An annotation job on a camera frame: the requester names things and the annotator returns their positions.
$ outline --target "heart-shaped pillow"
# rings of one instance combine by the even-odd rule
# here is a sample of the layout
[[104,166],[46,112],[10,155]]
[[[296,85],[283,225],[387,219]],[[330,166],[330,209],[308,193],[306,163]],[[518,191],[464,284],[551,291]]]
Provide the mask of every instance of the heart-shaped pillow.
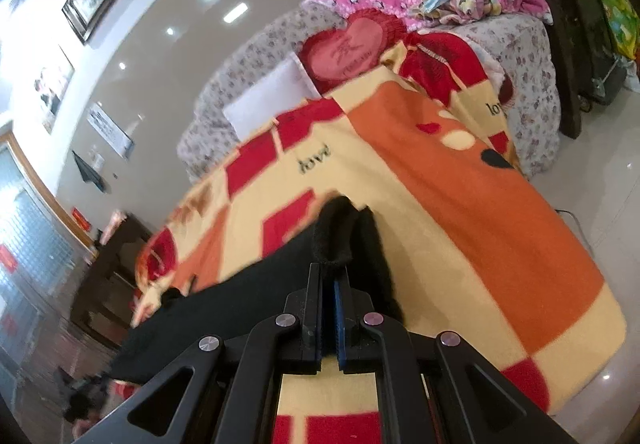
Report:
[[375,67],[380,55],[406,33],[404,23],[374,8],[357,10],[346,29],[310,36],[298,58],[321,94]]

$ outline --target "silver screw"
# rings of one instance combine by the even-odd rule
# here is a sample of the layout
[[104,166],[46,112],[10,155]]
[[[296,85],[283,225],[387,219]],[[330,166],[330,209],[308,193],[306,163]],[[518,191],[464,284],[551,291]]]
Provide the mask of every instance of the silver screw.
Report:
[[460,336],[455,332],[443,332],[440,340],[446,347],[457,347],[460,344]]
[[290,327],[296,322],[296,317],[293,314],[280,314],[276,318],[276,325],[279,327]]
[[200,350],[204,351],[204,352],[210,352],[212,350],[215,350],[216,348],[218,348],[218,345],[220,344],[220,341],[218,340],[217,337],[215,336],[204,336],[200,342],[198,343],[198,346],[200,347]]
[[367,312],[364,315],[363,319],[367,325],[375,326],[382,324],[382,322],[385,320],[385,317],[377,312]]

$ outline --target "cable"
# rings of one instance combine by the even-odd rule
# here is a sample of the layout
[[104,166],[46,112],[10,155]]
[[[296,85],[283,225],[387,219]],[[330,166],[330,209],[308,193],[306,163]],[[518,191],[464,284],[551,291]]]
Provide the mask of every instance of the cable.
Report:
[[580,237],[582,239],[582,243],[584,244],[585,249],[589,253],[589,256],[591,257],[591,259],[595,260],[595,254],[593,252],[593,247],[591,247],[591,244],[587,240],[587,237],[584,235],[584,231],[582,230],[582,226],[580,225],[580,221],[578,220],[578,217],[576,217],[571,211],[567,211],[566,209],[556,209],[556,213],[558,213],[560,215],[562,213],[566,213],[567,215],[569,215],[574,220],[575,225],[578,226],[578,232],[580,233]]

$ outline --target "orange stripe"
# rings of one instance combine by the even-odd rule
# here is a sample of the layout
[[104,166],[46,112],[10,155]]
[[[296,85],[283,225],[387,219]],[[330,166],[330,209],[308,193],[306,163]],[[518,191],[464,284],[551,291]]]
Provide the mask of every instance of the orange stripe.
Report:
[[[604,281],[595,264],[523,177],[481,161],[484,143],[457,151],[440,142],[465,130],[460,122],[396,82],[348,118],[469,260],[528,352],[587,311]],[[416,128],[429,122],[442,126],[437,135]]]
[[202,290],[218,282],[222,250],[225,243],[225,226],[230,206],[226,204],[218,214],[191,254],[178,264],[175,270],[172,287],[183,290],[183,287],[196,277],[194,292]]

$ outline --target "white pillow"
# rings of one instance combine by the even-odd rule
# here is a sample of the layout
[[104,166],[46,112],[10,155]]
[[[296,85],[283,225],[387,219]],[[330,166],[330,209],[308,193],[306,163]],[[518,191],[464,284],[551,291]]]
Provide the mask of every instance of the white pillow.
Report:
[[297,107],[305,98],[320,97],[298,56],[290,52],[273,71],[225,106],[222,113],[238,139],[245,141],[274,116]]

